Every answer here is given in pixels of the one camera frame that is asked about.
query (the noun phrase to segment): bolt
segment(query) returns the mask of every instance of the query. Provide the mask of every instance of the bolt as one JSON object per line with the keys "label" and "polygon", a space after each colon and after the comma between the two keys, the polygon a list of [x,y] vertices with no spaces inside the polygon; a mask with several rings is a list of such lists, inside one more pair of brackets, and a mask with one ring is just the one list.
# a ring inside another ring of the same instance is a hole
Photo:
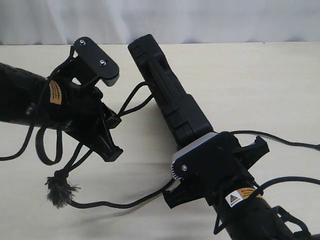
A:
{"label": "bolt", "polygon": [[100,60],[100,66],[103,67],[107,64],[107,62],[105,60]]}
{"label": "bolt", "polygon": [[187,168],[186,165],[182,165],[182,166],[181,166],[181,170],[184,171],[184,172],[186,172],[186,171],[188,170],[188,168]]}
{"label": "bolt", "polygon": [[86,45],[86,41],[85,41],[85,40],[83,40],[83,39],[81,39],[81,40],[80,40],[80,45],[81,45],[81,46]]}

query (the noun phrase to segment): warning sticker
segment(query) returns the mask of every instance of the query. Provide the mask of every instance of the warning sticker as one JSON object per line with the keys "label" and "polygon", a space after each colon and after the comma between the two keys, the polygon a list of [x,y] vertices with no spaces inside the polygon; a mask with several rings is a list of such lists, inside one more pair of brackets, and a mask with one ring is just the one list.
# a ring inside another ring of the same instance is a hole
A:
{"label": "warning sticker", "polygon": [[49,83],[50,88],[50,103],[61,105],[62,103],[62,92],[61,89],[55,81]]}
{"label": "warning sticker", "polygon": [[247,199],[254,191],[255,191],[255,189],[250,188],[250,187],[240,188],[240,189],[235,190],[235,191],[231,192],[230,194],[228,194],[225,197],[225,200],[227,201],[229,206],[232,208],[236,204],[243,201],[244,199]]}

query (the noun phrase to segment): white wall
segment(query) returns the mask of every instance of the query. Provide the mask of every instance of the white wall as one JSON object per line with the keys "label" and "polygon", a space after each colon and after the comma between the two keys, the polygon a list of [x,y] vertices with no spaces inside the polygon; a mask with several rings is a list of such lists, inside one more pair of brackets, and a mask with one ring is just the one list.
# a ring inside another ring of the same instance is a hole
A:
{"label": "white wall", "polygon": [[320,41],[318,0],[0,0],[0,44]]}

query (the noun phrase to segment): white tabletop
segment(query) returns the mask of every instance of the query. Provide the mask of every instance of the white tabletop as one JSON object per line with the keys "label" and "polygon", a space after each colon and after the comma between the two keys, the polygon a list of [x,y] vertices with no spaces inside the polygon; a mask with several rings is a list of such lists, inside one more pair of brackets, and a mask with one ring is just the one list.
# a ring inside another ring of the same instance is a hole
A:
{"label": "white tabletop", "polygon": [[[320,143],[320,42],[183,44],[161,46],[172,70],[192,94],[216,131],[258,130],[287,140]],[[98,86],[104,102],[118,111],[143,79],[125,45],[103,45],[118,63],[113,87]],[[0,62],[47,76],[68,55],[68,46],[0,46]],[[147,88],[130,106],[148,96]],[[27,127],[0,124],[0,155],[15,153]],[[124,153],[113,163],[96,154],[70,174],[81,187],[79,202],[129,203],[170,178],[176,144],[154,101],[123,118],[112,130]],[[239,136],[242,145],[254,136]],[[56,135],[45,145],[54,156]],[[319,178],[320,152],[268,140],[270,153],[251,168],[259,184],[282,176]],[[0,238],[2,240],[226,240],[213,236],[216,214],[204,199],[169,209],[162,196],[128,211],[108,207],[56,209],[46,201],[46,177],[64,166],[77,142],[64,135],[64,160],[55,166],[37,158],[34,138],[18,159],[0,162]],[[281,205],[319,233],[320,191],[307,183],[282,183],[265,191],[271,206]],[[294,231],[298,228],[289,225]]]}

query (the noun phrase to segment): yellow warning triangle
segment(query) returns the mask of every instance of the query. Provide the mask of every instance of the yellow warning triangle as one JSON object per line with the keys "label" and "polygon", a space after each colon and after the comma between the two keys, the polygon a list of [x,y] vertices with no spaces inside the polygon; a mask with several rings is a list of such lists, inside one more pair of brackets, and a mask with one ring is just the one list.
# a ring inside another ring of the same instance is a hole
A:
{"label": "yellow warning triangle", "polygon": [[230,195],[230,198],[231,198],[231,203],[238,199],[236,196],[232,196],[232,195]]}

